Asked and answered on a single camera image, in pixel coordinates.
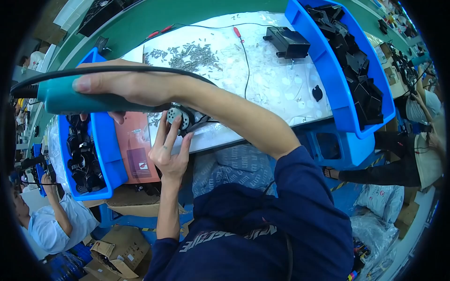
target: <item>fingernail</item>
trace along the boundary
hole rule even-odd
[[[90,78],[89,76],[81,76],[75,79],[72,83],[72,88],[80,93],[90,92]]]

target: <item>foot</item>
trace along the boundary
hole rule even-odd
[[[324,176],[327,178],[339,179],[339,171],[331,167],[324,167]]]

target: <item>electric screwdriver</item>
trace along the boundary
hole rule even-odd
[[[151,66],[104,66],[43,73],[17,83],[11,88],[11,94],[14,98],[36,98],[44,103],[48,113],[57,115],[108,111],[160,112],[169,109],[169,104],[158,107],[145,106],[131,103],[115,94],[81,94],[72,88],[73,81],[83,74],[110,71],[170,72],[188,75],[215,85],[203,76],[179,69]]]

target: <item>black sandal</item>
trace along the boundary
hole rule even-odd
[[[331,168],[331,167],[322,167],[322,172],[324,173],[324,176],[325,176],[326,178],[332,178],[332,179],[337,179],[337,180],[339,180],[338,178],[333,178],[333,177],[331,177],[331,170],[335,170],[335,171],[336,171],[335,168]]]

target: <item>white plastic bag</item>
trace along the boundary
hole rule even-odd
[[[395,242],[398,239],[399,231],[392,223],[385,223],[381,218],[373,213],[367,213],[362,216],[350,217],[351,230],[353,237],[366,244],[371,251],[370,255],[361,259],[364,267],[358,274],[357,280],[375,280],[369,273],[374,274],[378,271],[377,266],[390,265],[395,257]]]
[[[393,189],[383,212],[383,220],[387,223],[394,223],[397,220],[405,198],[405,187],[394,185]]]
[[[365,184],[355,204],[369,208],[375,215],[382,217],[386,203],[395,185]]]

